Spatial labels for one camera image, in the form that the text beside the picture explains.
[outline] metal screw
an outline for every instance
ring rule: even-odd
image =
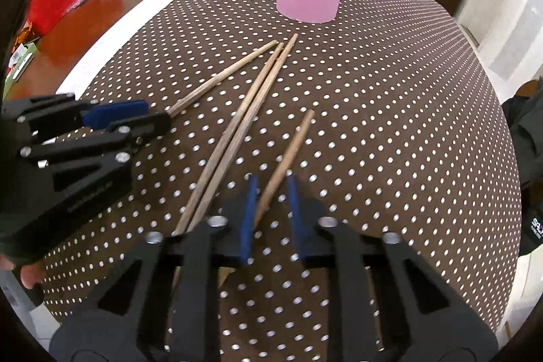
[[[23,148],[21,148],[19,153],[21,154],[21,157],[23,158],[29,157],[30,154],[32,153],[32,148],[30,146],[24,146]]]
[[[158,244],[164,241],[164,235],[160,232],[149,232],[145,235],[145,240],[149,244]]]
[[[402,237],[394,232],[386,232],[383,235],[383,242],[385,244],[398,244],[399,242],[401,242],[401,240]]]
[[[223,227],[228,224],[228,220],[226,219],[226,216],[215,215],[210,216],[207,219],[207,224],[209,224],[211,227]]]
[[[336,220],[333,216],[322,216],[319,218],[319,226],[324,228],[332,228],[336,227],[338,225],[338,220]]]
[[[125,163],[130,160],[130,154],[128,152],[119,152],[115,156],[115,160],[117,160],[119,163]]]

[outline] white wall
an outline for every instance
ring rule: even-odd
[[[501,102],[538,72],[543,61],[543,0],[505,0],[478,52]]]

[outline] wooden chopstick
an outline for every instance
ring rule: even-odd
[[[248,109],[247,113],[243,117],[243,120],[240,123],[240,127],[238,127],[238,130],[234,134],[230,145],[226,149],[226,152],[224,153],[221,162],[219,163],[217,169],[215,170],[215,173],[213,174],[213,177],[210,180],[210,183],[207,186],[202,200],[200,201],[200,205],[198,206],[194,213],[194,216],[192,217],[191,223],[188,226],[189,231],[192,230],[196,226],[196,224],[198,224],[202,220],[205,213],[207,212],[207,209],[211,201],[213,200],[217,189],[219,188],[219,184],[221,184],[221,181],[226,175],[230,163],[233,161],[236,152],[240,148],[240,145],[245,138],[245,135],[249,131],[249,127],[251,126],[252,121],[256,117],[256,114],[259,112],[262,103],[264,103],[266,96],[268,95],[273,83],[275,82],[275,78],[279,74],[279,71],[281,70],[284,61],[287,59],[287,56],[291,52],[292,47],[294,47],[294,44],[297,40],[298,34],[292,36],[291,40],[288,42],[287,46],[279,56],[278,60],[275,62],[271,72],[264,81],[264,84],[260,88],[258,94],[251,103],[251,107]]]
[[[264,192],[262,192],[259,204],[256,207],[255,227],[258,225],[258,223],[260,223],[260,220],[264,216],[264,213],[268,210],[273,195],[275,195],[275,192],[281,185],[281,182],[283,181],[284,175],[287,173],[287,170],[289,170],[292,166],[292,162],[296,158],[296,155],[298,154],[298,151],[300,150],[303,141],[305,140],[307,132],[309,131],[309,128],[311,126],[311,120],[313,120],[314,117],[314,110],[309,110],[305,113],[302,124],[300,126],[300,130],[296,133],[294,138],[292,138],[292,141],[287,146],[287,150],[284,152],[281,162],[275,169],[273,175],[270,178],[270,181],[268,181]]]
[[[236,111],[236,115],[234,115],[232,120],[230,120],[228,127],[223,132],[223,135],[221,139],[219,140],[219,143],[217,144],[217,146],[213,150],[213,153],[211,154],[211,157],[207,161],[205,168],[196,184],[195,189],[192,191],[191,198],[188,200],[187,207],[185,211],[183,212],[183,215],[181,216],[179,222],[177,223],[177,227],[175,228],[173,235],[179,235],[185,232],[188,226],[188,223],[191,221],[192,214],[194,213],[194,210],[196,209],[196,206],[199,203],[200,198],[205,191],[205,188],[207,187],[207,183],[211,179],[211,176],[215,172],[217,165],[221,161],[224,151],[226,150],[226,148],[228,147],[230,143],[230,139],[235,133],[243,116],[245,115],[245,112],[249,108],[249,105],[251,105],[253,98],[258,93],[260,86],[264,82],[266,76],[268,75],[269,71],[271,70],[275,62],[275,59],[279,56],[283,47],[284,47],[284,44],[281,42],[275,48],[270,58],[264,64],[264,67],[260,71],[259,75],[256,77],[255,81],[252,83],[252,86],[249,89],[247,96],[243,99],[243,101],[240,104],[240,107]]]
[[[178,100],[176,104],[174,104],[171,108],[169,108],[168,114],[171,115],[172,118],[175,117],[181,111],[183,111],[188,105],[190,105],[192,102],[194,102],[195,100],[202,97],[211,88],[216,86],[216,84],[222,82],[228,76],[231,76],[233,73],[235,73],[242,66],[246,65],[251,60],[257,58],[263,52],[268,51],[271,47],[273,47],[274,45],[277,45],[277,43],[278,43],[277,40],[272,40],[271,42],[265,44],[264,46],[261,46],[260,48],[258,48],[255,51],[253,51],[251,54],[248,54],[245,57],[243,57],[242,59],[240,59],[237,62],[233,63],[228,68],[225,68],[223,71],[221,71],[215,77],[211,77],[207,82],[203,83],[202,85],[200,85],[196,89],[192,90],[190,93],[188,93],[181,100]]]

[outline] brown tablecloth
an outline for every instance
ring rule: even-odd
[[[335,21],[311,25],[281,16],[275,0],[174,0],[117,52],[83,99],[146,99],[164,110],[252,49],[295,32],[299,41],[222,194],[239,189],[248,173],[263,186],[312,108],[316,120],[293,171],[353,229],[402,233],[496,329],[519,246],[517,166],[489,80],[434,1],[341,0]],[[145,232],[173,231],[264,60],[178,116],[169,135],[139,153],[132,194],[48,255],[45,302],[57,319]],[[255,233],[253,263],[223,286],[224,360],[326,358],[326,275],[299,263],[283,192]]]

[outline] finger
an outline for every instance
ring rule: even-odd
[[[13,270],[15,265],[4,255],[0,254],[0,270]]]
[[[41,261],[21,268],[21,282],[27,289],[31,289],[34,284],[42,282],[46,276],[47,273]]]

